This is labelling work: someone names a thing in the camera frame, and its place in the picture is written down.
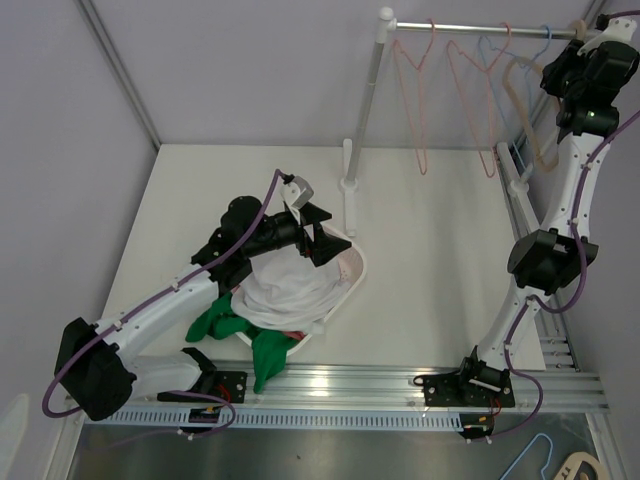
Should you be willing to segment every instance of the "white floor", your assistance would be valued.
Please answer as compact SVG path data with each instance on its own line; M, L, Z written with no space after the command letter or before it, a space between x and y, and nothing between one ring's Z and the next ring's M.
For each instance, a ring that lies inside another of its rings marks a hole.
M306 178L317 206L343 229L342 149L163 145L131 231L105 313L132 305L189 262L240 195L262 199L273 170ZM456 367L495 318L509 283L513 233L500 180L487 179L472 151L429 152L420 176L413 150L364 149L359 234L365 281L290 362ZM281 211L274 201L269 213ZM145 353L175 353L193 319ZM197 344L214 361L250 360L235 336ZM535 327L515 366L544 369Z

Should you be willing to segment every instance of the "white laundry basket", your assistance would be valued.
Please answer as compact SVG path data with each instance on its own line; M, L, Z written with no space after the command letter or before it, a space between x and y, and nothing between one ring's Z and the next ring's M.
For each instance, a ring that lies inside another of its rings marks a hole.
M327 321L333 316L333 314L340 308L340 306L345 302L345 300L351 295L351 293L356 289L360 282L364 279L365 274L367 273L367 260L362 253L360 247L358 247L351 238L347 237L342 232L338 231L331 225L323 225L324 231L330 235L343 238L345 240L349 240L351 242L351 248L345 250L344 252L338 255L338 263L340 265L340 279L343 281L348 281L351 283L351 288L347 290L347 292L342 296L340 301L333 307L329 312L325 315L323 322L327 323ZM247 345L251 346L251 339L247 337L244 332L236 333ZM289 349L287 352L287 356L293 355L298 350L302 348L302 346L309 341L311 335L306 335L302 340L298 342L298 344Z

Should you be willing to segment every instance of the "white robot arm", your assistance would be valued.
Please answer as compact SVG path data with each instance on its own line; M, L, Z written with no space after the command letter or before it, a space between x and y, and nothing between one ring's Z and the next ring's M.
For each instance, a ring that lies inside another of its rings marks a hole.
M67 325L56 378L43 401L45 414L60 417L69 413L49 410L49 398L58 382L92 420L107 418L130 398L212 385L211 378L205 378L215 375L207 368L211 362L194 348L165 357L139 354L176 319L196 318L219 295L238 285L251 273L251 257L296 245L301 255L320 266L351 247L350 242L324 232L321 222L331 214L309 203L313 195L309 184L300 177L282 176L284 212L264 215L277 181L274 176L265 205L254 197L234 199L220 228L169 285L116 316L93 325L78 318ZM313 227L313 239L307 226Z
M640 61L629 45L635 29L633 20L617 18L587 43L572 40L544 68L540 86L562 101L556 117L559 165L550 207L540 228L518 240L511 251L511 284L485 338L458 371L414 379L424 389L427 406L514 406L510 373L516 371L511 360L527 327L541 308L565 311L579 298L585 281L581 274L598 252L589 242L591 200L608 144L618 131L619 114L611 103ZM558 310L549 307L550 296L578 276L571 301Z

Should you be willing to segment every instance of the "metal floor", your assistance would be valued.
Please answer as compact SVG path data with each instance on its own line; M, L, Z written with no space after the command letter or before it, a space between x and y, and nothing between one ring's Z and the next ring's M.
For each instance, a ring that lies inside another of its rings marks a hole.
M522 418L505 414L498 418L498 429ZM159 435L104 448L143 431L141 427L85 426L68 478L496 480L539 432L555 444L546 478L553 478L570 453L586 451L595 456L581 414L540 415L493 445L466 445L449 433L231 429L193 442ZM548 448L540 439L509 478L539 480Z

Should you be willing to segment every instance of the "gray wall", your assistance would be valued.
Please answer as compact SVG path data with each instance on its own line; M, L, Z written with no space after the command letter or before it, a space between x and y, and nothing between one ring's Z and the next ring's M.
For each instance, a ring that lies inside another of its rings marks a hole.
M564 27L580 17L589 3L96 0L165 142L253 145L341 145L345 135L353 134L377 12L385 4L408 21L432 17L441 23L506 21L535 26L548 22ZM414 57L428 43L424 34L398 36ZM443 53L452 38L470 51L478 40L438 35L425 74L431 146L474 145ZM502 41L495 39L497 45ZM513 46L531 54L544 43L514 40ZM562 42L553 42L541 61L562 48ZM369 123L369 146L411 143L389 52L383 59ZM483 132L482 144L488 145L484 77L460 57L455 64ZM415 75L410 74L405 68L415 99ZM516 83L519 76L513 75Z
M637 8L636 0L614 1L609 12ZM640 32L634 46L640 49ZM640 109L640 74L631 80L615 105L622 121ZM548 128L550 119L544 128ZM640 251L640 122L613 143L600 170L591 210L591 241L600 245L589 267L587 286L568 312L569 329L583 368L601 374L607 399L625 453L629 478L640 476L640 387L638 345L638 267ZM540 215L546 211L553 177L536 174L532 199Z
M62 329L101 313L154 154L71 0L3 2L0 64L0 411L31 396L26 480Z

